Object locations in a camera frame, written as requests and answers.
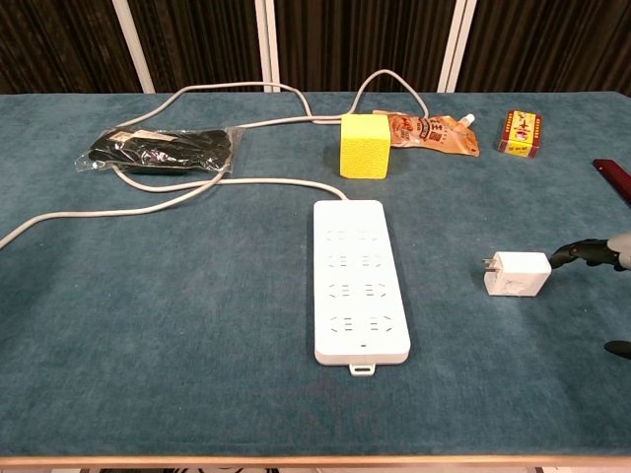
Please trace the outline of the white power strip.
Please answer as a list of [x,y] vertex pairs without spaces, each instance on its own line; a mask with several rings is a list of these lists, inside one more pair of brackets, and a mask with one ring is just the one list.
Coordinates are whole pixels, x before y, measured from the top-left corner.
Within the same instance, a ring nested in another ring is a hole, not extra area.
[[315,359],[368,377],[404,363],[411,341],[377,200],[314,204]]

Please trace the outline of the orange spout pouch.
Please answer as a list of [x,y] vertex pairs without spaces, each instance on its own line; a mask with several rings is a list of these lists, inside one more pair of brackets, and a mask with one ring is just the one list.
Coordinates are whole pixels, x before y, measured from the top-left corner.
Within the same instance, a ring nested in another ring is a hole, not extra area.
[[450,115],[417,116],[396,111],[374,110],[387,117],[390,143],[394,148],[423,148],[445,154],[479,157],[480,149],[470,126],[475,116],[460,119]]

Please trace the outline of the black items in clear bag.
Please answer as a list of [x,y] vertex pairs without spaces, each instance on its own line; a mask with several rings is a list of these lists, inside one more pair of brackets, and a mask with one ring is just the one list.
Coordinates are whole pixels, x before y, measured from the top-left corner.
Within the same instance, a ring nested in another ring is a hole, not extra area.
[[244,134],[242,127],[108,129],[75,161],[75,168],[158,174],[230,172]]

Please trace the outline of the dark red long box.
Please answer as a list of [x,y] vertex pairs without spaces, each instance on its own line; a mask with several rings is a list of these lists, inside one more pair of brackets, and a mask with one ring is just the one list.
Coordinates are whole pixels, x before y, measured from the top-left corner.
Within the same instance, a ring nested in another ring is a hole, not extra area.
[[631,206],[631,174],[611,159],[595,159],[593,166],[618,195]]

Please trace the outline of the white charger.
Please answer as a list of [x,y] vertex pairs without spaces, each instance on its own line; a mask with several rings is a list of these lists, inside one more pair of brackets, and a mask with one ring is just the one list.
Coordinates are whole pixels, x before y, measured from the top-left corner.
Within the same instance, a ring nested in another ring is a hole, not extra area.
[[495,297],[535,297],[552,271],[542,252],[497,251],[483,263],[486,291]]

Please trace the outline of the white partition frame post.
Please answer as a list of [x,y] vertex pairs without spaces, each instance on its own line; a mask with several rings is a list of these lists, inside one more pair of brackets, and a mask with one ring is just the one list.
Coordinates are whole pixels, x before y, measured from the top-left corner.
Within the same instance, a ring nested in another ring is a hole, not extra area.
[[270,85],[272,82],[271,59],[269,49],[269,36],[267,26],[267,13],[265,0],[253,0],[256,17],[258,47],[262,81],[264,82],[263,90],[266,93],[273,93],[274,88]]
[[477,0],[456,0],[445,47],[438,93],[454,93],[465,54]]
[[111,3],[115,15],[117,16],[141,90],[144,94],[153,94],[155,92],[154,83],[128,0],[111,0]]

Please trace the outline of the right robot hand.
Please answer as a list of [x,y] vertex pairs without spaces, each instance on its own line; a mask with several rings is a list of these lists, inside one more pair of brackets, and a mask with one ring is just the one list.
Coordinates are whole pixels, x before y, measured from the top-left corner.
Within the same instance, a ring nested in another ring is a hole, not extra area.
[[631,271],[631,232],[609,239],[586,238],[559,247],[548,258],[552,269],[583,260],[588,266],[610,265],[617,272]]

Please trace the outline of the red yellow small box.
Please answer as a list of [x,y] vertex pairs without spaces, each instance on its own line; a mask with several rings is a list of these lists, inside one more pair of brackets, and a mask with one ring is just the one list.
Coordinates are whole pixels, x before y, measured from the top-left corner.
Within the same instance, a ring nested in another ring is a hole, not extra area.
[[534,159],[540,149],[543,119],[540,114],[511,109],[507,112],[498,151]]

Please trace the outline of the teal table cloth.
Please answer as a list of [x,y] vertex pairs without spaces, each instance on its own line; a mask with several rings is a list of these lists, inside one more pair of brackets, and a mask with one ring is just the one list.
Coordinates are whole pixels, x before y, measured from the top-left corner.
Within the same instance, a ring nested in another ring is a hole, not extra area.
[[[249,125],[237,176],[325,182],[385,207],[408,360],[358,378],[314,356],[315,189],[220,185],[153,215],[55,220],[0,250],[0,457],[631,454],[631,272],[574,262],[491,298],[482,261],[631,231],[593,168],[631,170],[618,93],[429,94],[472,113],[477,158],[391,153],[338,171],[333,126],[271,126],[291,94],[190,94],[151,129]],[[498,145],[540,114],[534,159]]]

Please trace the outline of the yellow sponge cube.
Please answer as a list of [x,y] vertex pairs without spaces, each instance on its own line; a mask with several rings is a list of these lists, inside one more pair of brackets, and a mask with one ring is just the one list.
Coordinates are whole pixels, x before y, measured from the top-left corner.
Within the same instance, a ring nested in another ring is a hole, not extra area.
[[340,123],[339,173],[350,179],[385,179],[390,128],[385,114],[344,114]]

